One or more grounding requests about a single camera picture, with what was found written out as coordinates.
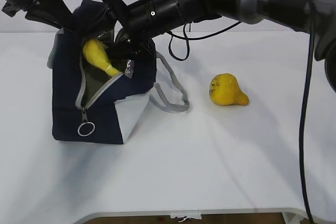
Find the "pear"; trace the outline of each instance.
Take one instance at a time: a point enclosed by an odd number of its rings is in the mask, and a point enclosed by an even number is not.
[[[212,80],[209,94],[217,105],[249,104],[249,98],[241,91],[237,78],[229,73],[217,75]]]

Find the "zipper pull ring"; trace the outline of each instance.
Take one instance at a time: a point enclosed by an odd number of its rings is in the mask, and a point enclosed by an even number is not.
[[[81,132],[82,128],[85,127],[85,126],[86,126],[86,128],[90,128],[90,127],[92,128],[92,130],[87,134],[83,134]],[[78,130],[77,130],[78,135],[80,135],[82,137],[90,136],[95,131],[95,129],[96,129],[95,124],[88,121],[87,111],[86,111],[86,109],[83,109],[82,110],[82,124],[78,127]]]

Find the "zipper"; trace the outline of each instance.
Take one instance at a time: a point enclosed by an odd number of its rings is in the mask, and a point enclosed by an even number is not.
[[[85,94],[85,88],[86,88],[86,78],[85,78],[85,72],[83,68],[83,59],[82,59],[82,54],[79,56],[79,68],[80,68],[80,73],[82,75],[82,83],[80,85],[80,90],[76,99],[76,107],[79,110],[83,110],[84,108],[82,107],[82,100]]]
[[[88,101],[88,103],[85,105],[85,107],[82,106],[83,97],[85,94],[86,89],[86,77],[83,67],[83,59],[82,55],[79,56],[79,67],[80,67],[80,73],[82,75],[82,83],[80,85],[80,90],[76,99],[76,107],[81,111],[82,114],[82,124],[78,127],[77,133],[78,135],[82,137],[90,136],[96,129],[96,125],[88,120],[88,113],[87,110],[97,101],[97,99],[112,85],[114,84],[120,77],[123,76],[123,73],[119,73],[113,78],[111,78],[108,82],[106,82],[96,94]],[[90,125],[92,127],[92,130],[88,134],[82,134],[81,129],[85,125]]]
[[[94,96],[90,99],[90,101],[86,104],[85,109],[89,109],[97,100],[98,98],[100,98],[100,96],[106,91],[108,90],[109,87],[112,86],[112,84],[114,84],[120,77],[122,77],[124,74],[123,73],[119,73],[116,76],[114,76],[113,78],[111,78],[108,82],[106,82],[104,84],[103,87],[101,87],[97,93],[94,94]]]
[[[87,102],[85,107],[83,107],[82,101],[83,101],[83,97],[84,97],[85,89],[86,89],[86,78],[85,78],[85,72],[84,72],[84,67],[83,67],[83,62],[82,62],[82,55],[80,55],[79,67],[80,67],[80,72],[82,75],[82,83],[81,83],[80,90],[79,90],[79,93],[76,99],[76,107],[82,111],[88,110],[112,84],[114,84],[120,77],[123,76],[123,73],[119,73],[113,78],[111,78],[97,91],[97,93],[94,94],[94,96]]]

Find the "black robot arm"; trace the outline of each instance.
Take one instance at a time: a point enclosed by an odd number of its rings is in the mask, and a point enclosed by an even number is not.
[[[106,17],[100,17],[101,22],[94,22],[95,26],[88,30],[76,26],[76,20],[62,0],[7,0],[3,11],[13,17],[24,10],[27,19],[64,27],[81,35],[111,29],[118,20],[129,36],[128,41],[134,43],[188,23],[222,16],[248,24],[268,19],[295,31],[310,32],[308,0],[139,0],[129,6],[122,0],[102,1],[108,7]],[[316,7],[315,58],[326,60],[327,76],[336,90],[336,0],[313,2]]]
[[[228,17],[247,24],[264,19],[310,33],[309,0],[103,0],[132,41],[146,40],[188,23]],[[316,8],[315,59],[326,60],[336,91],[336,0],[312,0]]]

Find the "wooden floor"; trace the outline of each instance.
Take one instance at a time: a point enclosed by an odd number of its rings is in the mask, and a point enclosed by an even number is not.
[[[176,224],[178,219],[161,217],[99,218],[86,224]],[[282,214],[207,215],[202,220],[188,220],[185,224],[285,224]]]

